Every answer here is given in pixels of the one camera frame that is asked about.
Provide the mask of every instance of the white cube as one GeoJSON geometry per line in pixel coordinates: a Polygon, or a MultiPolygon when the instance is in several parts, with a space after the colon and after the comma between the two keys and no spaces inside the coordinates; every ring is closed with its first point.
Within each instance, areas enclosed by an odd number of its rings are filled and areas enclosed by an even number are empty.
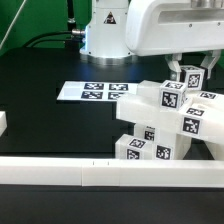
{"type": "Polygon", "coordinates": [[[180,66],[181,81],[187,84],[188,90],[201,90],[203,85],[205,70],[193,65],[180,66]]]}
{"type": "Polygon", "coordinates": [[[146,139],[148,141],[154,141],[155,128],[141,125],[141,124],[135,124],[134,136],[138,138],[146,139]]]}
{"type": "Polygon", "coordinates": [[[182,160],[190,147],[190,137],[156,129],[153,159],[182,160]]]}
{"type": "Polygon", "coordinates": [[[116,142],[115,158],[128,160],[150,160],[152,159],[152,142],[130,135],[123,135],[116,142]]]}
{"type": "Polygon", "coordinates": [[[166,80],[160,86],[160,107],[179,110],[186,101],[187,84],[166,80]]]}

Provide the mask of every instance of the printed marker sheet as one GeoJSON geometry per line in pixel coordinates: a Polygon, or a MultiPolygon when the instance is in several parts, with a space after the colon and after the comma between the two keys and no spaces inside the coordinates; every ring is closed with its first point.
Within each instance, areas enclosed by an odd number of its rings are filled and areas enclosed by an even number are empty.
{"type": "Polygon", "coordinates": [[[116,101],[125,93],[136,94],[137,83],[65,82],[57,100],[116,101]]]}

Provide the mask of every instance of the white plastic frame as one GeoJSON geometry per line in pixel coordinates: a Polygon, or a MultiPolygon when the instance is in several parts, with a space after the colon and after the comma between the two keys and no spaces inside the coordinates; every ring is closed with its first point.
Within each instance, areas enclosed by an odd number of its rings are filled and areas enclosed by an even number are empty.
{"type": "Polygon", "coordinates": [[[0,184],[223,188],[224,162],[0,157],[0,184]]]}

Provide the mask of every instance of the cable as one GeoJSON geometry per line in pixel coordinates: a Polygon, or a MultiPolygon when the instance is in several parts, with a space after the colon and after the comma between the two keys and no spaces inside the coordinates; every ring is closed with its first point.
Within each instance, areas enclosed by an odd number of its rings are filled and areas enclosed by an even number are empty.
{"type": "Polygon", "coordinates": [[[32,45],[30,45],[30,47],[34,47],[37,44],[42,43],[42,42],[63,42],[63,41],[66,41],[66,39],[45,39],[45,40],[39,40],[39,41],[33,43],[32,45]]]}
{"type": "Polygon", "coordinates": [[[39,44],[39,43],[42,43],[42,42],[63,42],[63,41],[69,41],[69,42],[82,42],[82,40],[80,39],[45,39],[45,40],[39,40],[39,41],[37,41],[37,42],[35,42],[35,43],[33,43],[32,45],[30,45],[30,47],[34,47],[34,46],[36,46],[37,44],[39,44]]]}
{"type": "Polygon", "coordinates": [[[26,2],[27,2],[27,0],[24,0],[24,1],[23,1],[23,3],[21,4],[21,6],[20,6],[18,12],[16,13],[16,15],[15,15],[15,17],[14,17],[12,23],[10,24],[10,26],[9,26],[9,28],[8,28],[8,30],[7,30],[7,32],[6,32],[5,36],[4,36],[4,38],[3,38],[2,42],[1,42],[1,44],[0,44],[0,50],[2,49],[2,47],[3,47],[4,43],[5,43],[5,41],[7,40],[8,36],[9,36],[9,33],[11,32],[11,30],[12,30],[14,24],[16,23],[16,20],[18,19],[18,17],[19,17],[19,15],[20,15],[21,11],[23,10],[23,8],[24,8],[26,2]]]}
{"type": "Polygon", "coordinates": [[[51,33],[45,33],[45,34],[41,34],[39,36],[36,36],[34,38],[32,38],[31,40],[29,40],[28,42],[26,42],[23,47],[28,47],[30,44],[32,44],[34,41],[41,39],[43,37],[50,37],[50,36],[58,36],[58,35],[64,35],[64,34],[70,34],[72,35],[72,31],[58,31],[58,32],[51,32],[51,33]]]}

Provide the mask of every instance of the black table surface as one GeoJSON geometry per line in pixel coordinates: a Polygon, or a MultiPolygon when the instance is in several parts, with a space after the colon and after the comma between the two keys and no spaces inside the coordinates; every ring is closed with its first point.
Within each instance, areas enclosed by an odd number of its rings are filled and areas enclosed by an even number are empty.
{"type": "MultiPolygon", "coordinates": [[[[187,54],[182,63],[202,59],[187,54]]],[[[116,140],[133,134],[133,124],[116,120],[114,102],[58,102],[64,82],[166,79],[164,56],[106,67],[64,49],[11,50],[0,57],[0,110],[8,124],[0,155],[113,158],[116,140]]],[[[222,93],[223,87],[223,69],[216,66],[206,88],[222,93]]],[[[196,140],[186,158],[212,159],[196,140]]],[[[223,199],[223,189],[0,185],[0,224],[223,223],[223,199]]]]}

